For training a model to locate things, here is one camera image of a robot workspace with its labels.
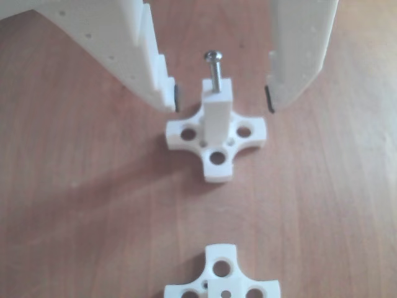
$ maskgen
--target white 3d printed part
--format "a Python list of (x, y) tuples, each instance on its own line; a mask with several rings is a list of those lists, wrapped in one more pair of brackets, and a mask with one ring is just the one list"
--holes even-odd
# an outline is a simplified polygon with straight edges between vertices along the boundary
[[(200, 110), (189, 119), (169, 121), (166, 127), (168, 148), (201, 157), (205, 180), (211, 183), (229, 181), (237, 152), (261, 147), (266, 140), (265, 120), (234, 113), (231, 79), (221, 82), (222, 91), (213, 93), (212, 81), (204, 79)], [(184, 138), (186, 132), (191, 137)]]
[(236, 245), (213, 244), (205, 248), (205, 267), (198, 279), (190, 284), (167, 285), (164, 298), (181, 298), (193, 292), (196, 297), (242, 298), (259, 291), (263, 298), (280, 298), (278, 281), (254, 281), (241, 272)]
[(142, 0), (2, 0), (0, 19), (36, 9), (120, 80), (161, 111), (174, 111), (174, 78), (158, 53), (149, 4)]
[(270, 110), (296, 100), (323, 68), (338, 0), (271, 0)]

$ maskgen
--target small hole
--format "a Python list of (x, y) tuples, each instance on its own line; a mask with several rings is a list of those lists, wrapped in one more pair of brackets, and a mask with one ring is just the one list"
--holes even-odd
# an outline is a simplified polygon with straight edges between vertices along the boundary
[(184, 129), (181, 133), (183, 141), (191, 141), (196, 137), (196, 131), (194, 129)]
[(222, 297), (222, 298), (230, 298), (230, 297), (231, 297), (231, 292), (229, 292), (229, 291), (223, 291), (223, 292), (221, 293), (221, 297)]
[(210, 155), (210, 161), (214, 165), (221, 165), (225, 162), (226, 156), (222, 152), (214, 152)]
[(263, 298), (263, 293), (259, 289), (251, 289), (247, 292), (246, 298)]
[(251, 129), (245, 126), (241, 126), (237, 129), (237, 134), (241, 138), (248, 138), (251, 135)]
[(205, 147), (207, 147), (207, 142), (206, 141), (200, 141), (200, 147), (201, 148), (205, 148)]
[(216, 276), (219, 276), (220, 278), (223, 278), (230, 273), (230, 265), (226, 261), (217, 261), (212, 268), (214, 274)]
[(199, 298), (199, 295), (197, 295), (196, 292), (187, 291), (187, 292), (184, 292), (184, 294), (182, 295), (182, 298)]
[(233, 146), (234, 145), (234, 138), (230, 138), (226, 144), (228, 144), (228, 146)]

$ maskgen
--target screw head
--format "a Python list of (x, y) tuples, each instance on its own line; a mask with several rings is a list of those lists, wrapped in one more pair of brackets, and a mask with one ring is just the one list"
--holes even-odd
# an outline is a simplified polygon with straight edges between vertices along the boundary
[(218, 62), (222, 59), (222, 53), (219, 51), (208, 51), (204, 54), (205, 61), (211, 62)]

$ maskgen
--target black strip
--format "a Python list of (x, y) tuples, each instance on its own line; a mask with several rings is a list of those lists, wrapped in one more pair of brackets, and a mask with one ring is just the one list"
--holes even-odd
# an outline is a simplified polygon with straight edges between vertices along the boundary
[(179, 87), (177, 84), (174, 86), (174, 100), (175, 100), (175, 111), (178, 113), (179, 109)]
[(272, 106), (272, 99), (270, 98), (270, 91), (268, 85), (265, 86), (265, 92), (266, 92), (267, 108), (269, 109), (270, 113), (274, 114), (275, 110), (273, 109)]

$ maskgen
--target metal screw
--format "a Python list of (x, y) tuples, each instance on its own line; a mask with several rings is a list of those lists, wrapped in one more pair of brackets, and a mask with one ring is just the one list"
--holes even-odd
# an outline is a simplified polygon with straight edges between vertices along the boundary
[(209, 51), (204, 55), (205, 61), (210, 64), (211, 69), (211, 79), (212, 79), (212, 92), (220, 93), (222, 86), (222, 73), (221, 73), (221, 63), (222, 53), (218, 51)]

